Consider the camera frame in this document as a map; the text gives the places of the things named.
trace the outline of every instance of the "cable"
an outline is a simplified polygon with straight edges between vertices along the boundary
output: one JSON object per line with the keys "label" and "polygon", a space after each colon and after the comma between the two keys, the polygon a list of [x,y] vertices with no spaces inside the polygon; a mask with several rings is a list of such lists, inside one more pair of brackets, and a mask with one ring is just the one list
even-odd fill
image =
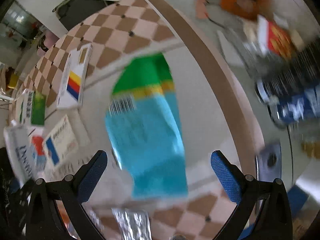
{"label": "cable", "polygon": [[225,26],[223,26],[222,24],[217,23],[216,21],[214,21],[214,20],[210,19],[208,14],[206,14],[206,15],[207,15],[207,18],[208,18],[208,20],[209,20],[210,22],[212,22],[212,23],[214,23],[215,25],[217,25],[217,26],[219,26],[219,27],[221,27],[221,28],[225,29]]}
{"label": "cable", "polygon": [[291,144],[291,136],[290,136],[290,131],[289,131],[289,126],[287,126],[287,131],[288,131],[288,136],[289,136],[289,143],[290,143],[290,150],[291,150],[291,166],[292,166],[292,180],[291,180],[291,184],[293,185],[293,154],[292,154],[292,144]]}

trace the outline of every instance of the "barcode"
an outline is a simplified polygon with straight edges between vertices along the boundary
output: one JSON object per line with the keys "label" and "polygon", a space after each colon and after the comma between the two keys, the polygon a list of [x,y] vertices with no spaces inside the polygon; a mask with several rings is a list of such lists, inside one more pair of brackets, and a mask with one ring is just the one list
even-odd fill
{"label": "barcode", "polygon": [[122,114],[134,109],[132,97],[117,98],[111,101],[109,111],[110,115]]}

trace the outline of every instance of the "white table surface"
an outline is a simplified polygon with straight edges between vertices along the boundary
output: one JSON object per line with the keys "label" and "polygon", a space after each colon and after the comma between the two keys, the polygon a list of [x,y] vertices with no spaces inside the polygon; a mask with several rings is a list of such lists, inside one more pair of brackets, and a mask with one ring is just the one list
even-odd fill
{"label": "white table surface", "polygon": [[[222,28],[208,20],[196,19],[195,0],[165,1],[188,17],[221,52],[216,31],[222,30]],[[221,24],[234,19],[233,15],[214,5],[217,0],[209,1],[212,1],[212,4],[207,6],[211,19]],[[170,66],[176,85],[186,154],[189,195],[195,197],[198,189],[217,181],[217,177],[209,164],[211,152],[217,149],[221,150],[231,163],[238,166],[240,166],[239,159],[219,103],[188,49],[181,44],[175,49],[166,50],[164,56]],[[277,139],[281,142],[282,180],[286,188],[289,189],[292,184],[292,158],[288,133],[286,130],[279,130],[273,125],[266,107],[257,100],[253,89],[254,83],[250,80],[246,71],[232,66],[230,68],[247,95],[251,108],[261,126],[264,142],[267,144]],[[94,85],[88,86],[86,83],[83,107],[79,109],[91,142],[86,147],[79,149],[74,161],[77,162],[81,158],[87,159],[100,149],[108,153],[107,169],[89,201],[93,206],[105,205],[105,203],[108,203],[108,206],[114,206],[131,201],[132,179],[126,171],[121,171],[116,166],[116,162],[111,155],[111,145],[104,124],[109,95],[120,73],[121,71],[115,71]],[[50,131],[64,114],[63,111],[55,111],[51,114],[45,121],[45,133]],[[166,205],[166,203],[169,203],[169,201],[154,202],[151,208]]]}

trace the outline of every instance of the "white product package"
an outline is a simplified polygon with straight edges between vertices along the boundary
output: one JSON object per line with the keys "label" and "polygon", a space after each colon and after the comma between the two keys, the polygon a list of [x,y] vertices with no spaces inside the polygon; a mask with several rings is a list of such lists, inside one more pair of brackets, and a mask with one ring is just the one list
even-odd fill
{"label": "white product package", "polygon": [[78,151],[79,145],[67,115],[50,131],[42,145],[48,160],[51,160],[53,169],[59,168],[69,155]]}
{"label": "white product package", "polygon": [[[60,161],[59,165],[53,165],[53,162],[50,159],[47,161],[47,165],[42,174],[42,178],[44,178],[47,182],[61,180],[67,174],[75,174],[81,165],[86,164],[94,154],[81,150],[81,147],[85,147],[90,143],[90,138],[81,120],[78,109],[59,111],[59,113],[60,114],[57,114],[56,117],[52,116],[53,119],[47,121],[47,126],[53,130],[52,128],[55,127],[58,122],[60,122],[61,117],[67,114],[72,131],[76,137],[76,141],[78,142],[79,149],[77,152],[67,154],[65,158]],[[45,147],[43,150],[45,155],[48,156]]]}
{"label": "white product package", "polygon": [[6,127],[4,139],[13,173],[22,187],[29,179],[36,179],[36,159],[30,148],[28,131],[23,125]]}
{"label": "white product package", "polygon": [[82,106],[84,80],[92,52],[92,44],[83,45],[80,50],[73,49],[63,70],[57,98],[58,109]]}

